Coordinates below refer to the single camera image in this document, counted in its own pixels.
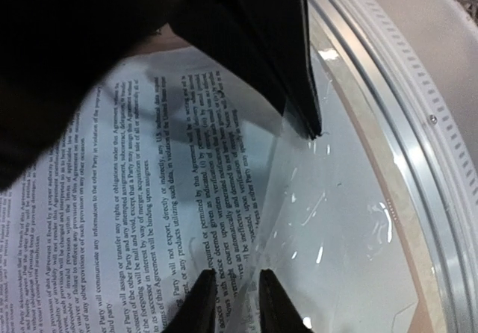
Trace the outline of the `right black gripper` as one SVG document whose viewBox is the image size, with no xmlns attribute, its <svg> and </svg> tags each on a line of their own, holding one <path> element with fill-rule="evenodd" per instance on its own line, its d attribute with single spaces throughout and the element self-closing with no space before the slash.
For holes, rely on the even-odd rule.
<svg viewBox="0 0 478 333">
<path fill-rule="evenodd" d="M 296 2 L 1 0 L 1 188 L 59 140 L 95 84 L 165 25 L 281 110 Z"/>
</svg>

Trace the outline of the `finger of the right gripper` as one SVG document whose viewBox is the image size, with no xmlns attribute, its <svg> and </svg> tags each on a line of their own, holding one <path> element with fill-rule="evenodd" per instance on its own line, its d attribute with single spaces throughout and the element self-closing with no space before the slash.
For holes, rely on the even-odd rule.
<svg viewBox="0 0 478 333">
<path fill-rule="evenodd" d="M 308 1 L 297 0 L 288 29 L 288 101 L 296 133 L 313 140 L 322 134 L 322 116 L 311 65 Z"/>
</svg>

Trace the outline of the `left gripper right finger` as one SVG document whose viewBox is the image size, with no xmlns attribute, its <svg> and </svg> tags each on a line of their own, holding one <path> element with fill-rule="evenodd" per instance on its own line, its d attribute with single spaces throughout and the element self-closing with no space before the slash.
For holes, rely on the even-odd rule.
<svg viewBox="0 0 478 333">
<path fill-rule="evenodd" d="M 258 297 L 262 333 L 310 332 L 276 274 L 270 269 L 260 272 Z"/>
</svg>

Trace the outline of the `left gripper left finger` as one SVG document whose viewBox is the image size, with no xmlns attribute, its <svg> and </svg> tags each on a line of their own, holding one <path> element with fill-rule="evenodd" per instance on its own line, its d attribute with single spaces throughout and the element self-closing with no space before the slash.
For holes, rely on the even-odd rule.
<svg viewBox="0 0 478 333">
<path fill-rule="evenodd" d="M 163 333 L 213 333 L 216 320 L 216 273 L 203 270 Z"/>
</svg>

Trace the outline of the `translucent brown folder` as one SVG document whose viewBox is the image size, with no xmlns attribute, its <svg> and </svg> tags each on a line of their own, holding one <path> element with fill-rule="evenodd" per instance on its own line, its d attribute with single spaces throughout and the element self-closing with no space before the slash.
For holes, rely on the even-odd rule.
<svg viewBox="0 0 478 333">
<path fill-rule="evenodd" d="M 259 275 L 272 270 L 310 332 L 419 332 L 420 298 L 396 217 L 341 84 L 311 46 L 322 134 L 296 133 L 281 110 L 248 266 L 224 332 L 261 332 Z"/>
</svg>

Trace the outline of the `printed paper sheet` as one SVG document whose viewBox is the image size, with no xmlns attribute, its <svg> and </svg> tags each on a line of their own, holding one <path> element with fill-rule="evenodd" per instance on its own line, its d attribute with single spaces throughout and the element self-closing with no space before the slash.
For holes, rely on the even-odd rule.
<svg viewBox="0 0 478 333">
<path fill-rule="evenodd" d="M 1 330 L 161 332 L 210 269 L 224 332 L 280 124 L 195 48 L 124 60 L 1 193 Z"/>
</svg>

